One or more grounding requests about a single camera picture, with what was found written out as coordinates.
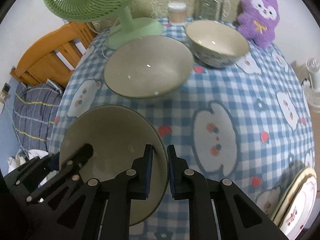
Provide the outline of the white desk fan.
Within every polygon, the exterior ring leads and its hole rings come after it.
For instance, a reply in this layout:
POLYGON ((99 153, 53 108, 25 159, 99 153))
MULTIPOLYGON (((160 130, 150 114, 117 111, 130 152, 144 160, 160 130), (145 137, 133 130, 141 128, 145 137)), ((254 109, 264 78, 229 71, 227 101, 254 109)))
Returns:
POLYGON ((319 113, 319 61, 310 58, 304 64, 309 77, 302 82, 302 89, 310 109, 319 113))

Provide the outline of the cotton swab container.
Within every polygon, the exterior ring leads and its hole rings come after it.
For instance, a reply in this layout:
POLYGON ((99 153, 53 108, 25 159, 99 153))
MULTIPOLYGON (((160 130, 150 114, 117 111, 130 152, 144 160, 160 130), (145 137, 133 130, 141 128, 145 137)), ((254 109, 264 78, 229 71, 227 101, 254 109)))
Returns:
POLYGON ((185 25, 187 21, 187 5, 184 2, 168 3, 168 20, 170 25, 185 25))

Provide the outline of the grey plaid pillow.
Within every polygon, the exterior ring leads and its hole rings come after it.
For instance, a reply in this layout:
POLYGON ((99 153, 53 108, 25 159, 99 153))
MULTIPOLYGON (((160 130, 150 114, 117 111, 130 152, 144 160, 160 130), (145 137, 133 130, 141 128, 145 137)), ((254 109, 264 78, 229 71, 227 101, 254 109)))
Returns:
POLYGON ((18 84, 12 120, 25 151, 48 151, 63 92, 63 87, 50 79, 39 85, 18 84))

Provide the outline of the glass jar with black lid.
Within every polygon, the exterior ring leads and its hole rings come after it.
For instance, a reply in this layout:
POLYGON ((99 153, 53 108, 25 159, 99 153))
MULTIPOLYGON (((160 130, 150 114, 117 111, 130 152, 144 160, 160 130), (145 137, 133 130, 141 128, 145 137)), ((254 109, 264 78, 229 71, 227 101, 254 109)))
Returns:
POLYGON ((194 18, 196 20, 220 21, 224 0, 195 0, 194 18))

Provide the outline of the orange wooden bed headboard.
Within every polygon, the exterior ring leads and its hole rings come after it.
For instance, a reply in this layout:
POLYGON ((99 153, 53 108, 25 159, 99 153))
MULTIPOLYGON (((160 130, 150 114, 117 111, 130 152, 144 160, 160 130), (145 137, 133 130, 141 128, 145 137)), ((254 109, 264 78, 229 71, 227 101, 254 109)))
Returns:
POLYGON ((92 24, 69 22, 44 35, 27 49, 17 67, 11 69, 10 75, 26 85, 39 85, 50 79, 65 88, 74 70, 70 70, 55 51, 76 68, 82 54, 74 40, 79 39, 84 48, 89 48, 97 36, 92 27, 92 24))

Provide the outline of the floral bowl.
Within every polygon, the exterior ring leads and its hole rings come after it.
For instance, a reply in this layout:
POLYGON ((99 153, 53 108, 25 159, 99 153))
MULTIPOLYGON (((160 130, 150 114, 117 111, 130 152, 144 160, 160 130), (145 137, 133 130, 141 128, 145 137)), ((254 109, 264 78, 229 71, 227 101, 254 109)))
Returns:
POLYGON ((146 36, 113 53, 105 66, 104 80, 119 96, 150 99, 181 87, 193 66, 193 55, 182 42, 166 36, 146 36))
POLYGON ((167 190, 168 156, 156 129, 139 113, 117 105, 93 108, 79 116, 68 129, 60 148, 59 164, 84 144, 93 146, 93 155, 80 169, 84 181, 113 179, 128 170, 135 159, 142 157, 150 144, 153 154, 150 193, 147 200, 133 200, 130 224, 151 216, 167 190))
POLYGON ((234 28, 210 20, 196 20, 184 28, 191 52, 204 64, 226 68, 245 56, 250 46, 234 28))

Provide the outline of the blue checkered tablecloth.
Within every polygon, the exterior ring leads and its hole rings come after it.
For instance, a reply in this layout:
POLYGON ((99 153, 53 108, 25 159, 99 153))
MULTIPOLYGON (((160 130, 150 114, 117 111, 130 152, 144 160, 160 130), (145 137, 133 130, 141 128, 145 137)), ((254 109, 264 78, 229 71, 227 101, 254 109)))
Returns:
MULTIPOLYGON (((163 36, 190 50, 184 28, 167 28, 163 36)), ((262 50, 248 43, 249 52, 226 68, 206 67, 194 59, 188 80, 175 91, 128 99, 105 83, 104 69, 116 50, 104 48, 103 37, 97 36, 63 94, 49 152, 60 153, 68 129, 82 114, 100 106, 123 106, 152 124, 166 152, 174 145, 192 170, 215 181, 230 179, 272 220, 295 176, 307 166, 314 169, 312 121, 302 87, 278 47, 262 50)), ((168 183, 155 212, 131 225, 130 237, 189 239, 188 202, 174 200, 168 183)))

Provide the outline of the white plate with red rim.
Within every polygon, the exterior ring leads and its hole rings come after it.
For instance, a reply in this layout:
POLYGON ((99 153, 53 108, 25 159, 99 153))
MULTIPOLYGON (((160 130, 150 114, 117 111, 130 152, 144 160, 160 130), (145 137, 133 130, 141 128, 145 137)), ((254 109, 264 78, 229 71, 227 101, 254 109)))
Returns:
POLYGON ((317 179, 310 176, 294 196, 280 224, 280 230, 288 239, 296 239, 303 230, 315 204, 316 194, 317 179))

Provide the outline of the purple plush bunny toy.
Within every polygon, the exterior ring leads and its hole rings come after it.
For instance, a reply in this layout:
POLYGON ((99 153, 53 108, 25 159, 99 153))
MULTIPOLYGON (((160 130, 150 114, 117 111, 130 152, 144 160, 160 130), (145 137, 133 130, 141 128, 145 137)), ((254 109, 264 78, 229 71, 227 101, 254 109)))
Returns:
POLYGON ((241 0, 237 31, 257 46, 266 49, 275 39, 280 14, 277 0, 241 0))

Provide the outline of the white crumpled cloth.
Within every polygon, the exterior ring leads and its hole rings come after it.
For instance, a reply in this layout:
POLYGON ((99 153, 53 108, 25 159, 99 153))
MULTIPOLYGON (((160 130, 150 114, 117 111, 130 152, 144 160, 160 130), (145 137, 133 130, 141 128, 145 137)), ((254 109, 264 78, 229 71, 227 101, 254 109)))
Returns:
MULTIPOLYGON (((21 167, 23 164, 28 162, 29 160, 39 157, 40 159, 48 156, 49 153, 43 150, 32 149, 25 153, 22 149, 20 149, 15 157, 8 158, 8 173, 16 170, 17 168, 21 167)), ((49 174, 40 182, 38 188, 43 186, 48 180, 52 179, 54 176, 57 175, 57 171, 49 172, 49 174)), ((17 180, 14 185, 19 185, 21 181, 17 180)))

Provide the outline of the green desk fan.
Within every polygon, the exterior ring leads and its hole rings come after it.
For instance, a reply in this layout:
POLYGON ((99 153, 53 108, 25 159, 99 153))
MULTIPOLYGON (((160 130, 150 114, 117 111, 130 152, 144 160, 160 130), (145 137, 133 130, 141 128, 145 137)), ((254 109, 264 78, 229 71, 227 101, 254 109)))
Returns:
POLYGON ((117 50, 132 40, 161 35, 163 25, 148 17, 133 18, 129 4, 133 0, 43 0, 56 16, 72 22, 94 22, 116 16, 119 24, 112 28, 105 44, 117 50))

